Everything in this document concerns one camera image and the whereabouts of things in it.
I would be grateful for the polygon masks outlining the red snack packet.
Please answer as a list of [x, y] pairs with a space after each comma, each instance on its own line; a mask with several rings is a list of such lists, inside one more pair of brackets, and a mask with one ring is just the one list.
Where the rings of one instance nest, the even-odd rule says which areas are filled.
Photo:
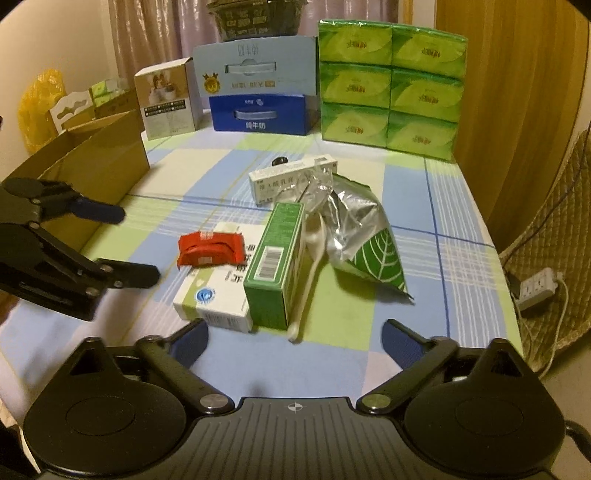
[[209, 267], [245, 263], [245, 242], [242, 234], [197, 231], [178, 240], [177, 267]]

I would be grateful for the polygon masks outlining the purple curtain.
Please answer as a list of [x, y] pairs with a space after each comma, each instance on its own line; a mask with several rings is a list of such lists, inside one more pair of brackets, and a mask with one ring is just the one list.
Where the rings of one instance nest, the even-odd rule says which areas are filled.
[[[193, 48], [219, 40], [205, 1], [103, 1], [107, 39], [118, 74], [132, 80], [143, 67], [188, 57]], [[298, 32], [318, 33], [322, 19], [396, 22], [397, 1], [308, 1]]]

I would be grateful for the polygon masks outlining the background cardboard box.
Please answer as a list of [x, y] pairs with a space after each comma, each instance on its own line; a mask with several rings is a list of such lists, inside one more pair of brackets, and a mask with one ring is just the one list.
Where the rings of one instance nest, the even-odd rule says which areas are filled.
[[95, 119], [139, 109], [135, 89], [124, 78], [102, 80], [92, 85], [88, 92], [93, 102]]

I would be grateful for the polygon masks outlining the long white ointment box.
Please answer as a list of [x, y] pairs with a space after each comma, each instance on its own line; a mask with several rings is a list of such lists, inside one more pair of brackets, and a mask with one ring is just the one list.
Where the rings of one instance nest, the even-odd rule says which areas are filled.
[[331, 155], [308, 155], [301, 160], [287, 161], [249, 172], [250, 191], [254, 203], [262, 206], [273, 202], [281, 191], [291, 185], [297, 185], [308, 170], [315, 170], [317, 167], [337, 173], [338, 160]]

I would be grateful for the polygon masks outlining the dark noodle bowl pack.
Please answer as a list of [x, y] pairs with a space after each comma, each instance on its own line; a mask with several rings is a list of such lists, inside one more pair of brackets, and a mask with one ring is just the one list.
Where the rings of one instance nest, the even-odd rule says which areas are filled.
[[240, 0], [209, 1], [206, 8], [214, 18], [219, 37], [228, 42], [297, 35], [307, 5], [301, 0]]

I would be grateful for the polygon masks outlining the white carved chair back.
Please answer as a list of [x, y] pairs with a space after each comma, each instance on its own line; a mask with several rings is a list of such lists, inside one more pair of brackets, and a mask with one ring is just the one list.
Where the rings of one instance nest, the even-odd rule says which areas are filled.
[[72, 92], [49, 110], [58, 134], [62, 131], [85, 124], [94, 119], [95, 107], [88, 90]]

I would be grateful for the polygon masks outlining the white product box with photo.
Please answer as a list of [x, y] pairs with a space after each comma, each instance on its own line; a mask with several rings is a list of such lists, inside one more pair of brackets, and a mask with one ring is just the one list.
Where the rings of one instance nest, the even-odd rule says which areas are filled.
[[134, 86], [149, 140], [197, 131], [202, 104], [191, 57], [142, 68]]

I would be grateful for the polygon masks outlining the light blue milk carton box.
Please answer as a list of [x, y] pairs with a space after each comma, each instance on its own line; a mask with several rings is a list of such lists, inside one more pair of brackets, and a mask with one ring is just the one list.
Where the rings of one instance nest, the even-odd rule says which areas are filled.
[[199, 92], [315, 96], [317, 38], [278, 36], [200, 45], [192, 51]]

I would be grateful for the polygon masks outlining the brown wooden door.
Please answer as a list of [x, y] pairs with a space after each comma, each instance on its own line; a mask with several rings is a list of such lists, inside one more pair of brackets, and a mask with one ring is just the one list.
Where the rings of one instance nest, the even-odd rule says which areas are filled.
[[548, 196], [578, 128], [589, 22], [568, 1], [440, 1], [436, 26], [468, 40], [455, 157], [504, 250]]

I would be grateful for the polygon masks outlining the white plastic spoon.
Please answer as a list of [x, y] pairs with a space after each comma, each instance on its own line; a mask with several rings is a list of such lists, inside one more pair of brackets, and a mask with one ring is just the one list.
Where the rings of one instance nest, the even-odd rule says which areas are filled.
[[315, 281], [315, 273], [318, 265], [325, 255], [325, 241], [327, 241], [327, 232], [325, 232], [325, 221], [321, 213], [315, 213], [308, 216], [307, 227], [305, 228], [305, 248], [311, 259], [311, 266], [308, 270], [308, 276], [305, 278], [304, 288], [301, 290], [301, 296], [294, 305], [294, 318], [287, 329], [287, 339], [290, 343], [296, 343], [300, 337], [301, 319], [303, 319], [304, 308], [308, 302], [308, 295], [311, 292], [312, 283]]

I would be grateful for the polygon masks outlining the white power strip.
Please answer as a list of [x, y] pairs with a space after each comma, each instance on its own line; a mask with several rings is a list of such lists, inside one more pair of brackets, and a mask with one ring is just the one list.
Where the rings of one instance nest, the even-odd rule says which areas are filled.
[[525, 311], [551, 298], [558, 288], [556, 274], [550, 267], [540, 270], [520, 284], [516, 301], [520, 311]]

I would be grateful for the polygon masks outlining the silver green foil bag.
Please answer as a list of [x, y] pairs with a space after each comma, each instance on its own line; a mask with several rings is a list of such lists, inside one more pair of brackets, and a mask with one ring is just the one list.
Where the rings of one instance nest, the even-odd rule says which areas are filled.
[[301, 200], [324, 220], [332, 267], [411, 298], [391, 224], [372, 189], [327, 167], [312, 168], [304, 178]]

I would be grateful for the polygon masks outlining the large cardboard box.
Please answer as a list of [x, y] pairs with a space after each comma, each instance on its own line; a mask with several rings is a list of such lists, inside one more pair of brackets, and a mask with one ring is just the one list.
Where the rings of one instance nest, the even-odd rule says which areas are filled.
[[10, 178], [63, 181], [91, 200], [119, 203], [148, 172], [137, 110], [62, 132], [15, 169]]

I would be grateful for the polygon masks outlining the white medicine box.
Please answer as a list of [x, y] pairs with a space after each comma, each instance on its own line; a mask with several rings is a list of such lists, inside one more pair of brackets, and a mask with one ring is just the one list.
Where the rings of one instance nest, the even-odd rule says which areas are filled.
[[215, 233], [242, 234], [245, 240], [245, 265], [192, 268], [177, 291], [173, 307], [182, 320], [204, 320], [209, 326], [249, 333], [249, 316], [242, 283], [249, 260], [263, 236], [263, 225], [219, 222]]

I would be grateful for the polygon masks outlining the green carton box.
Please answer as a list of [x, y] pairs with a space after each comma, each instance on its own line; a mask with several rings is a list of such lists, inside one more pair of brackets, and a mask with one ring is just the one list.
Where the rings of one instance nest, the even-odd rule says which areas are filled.
[[249, 263], [243, 289], [257, 327], [287, 331], [304, 255], [304, 205], [274, 205]]

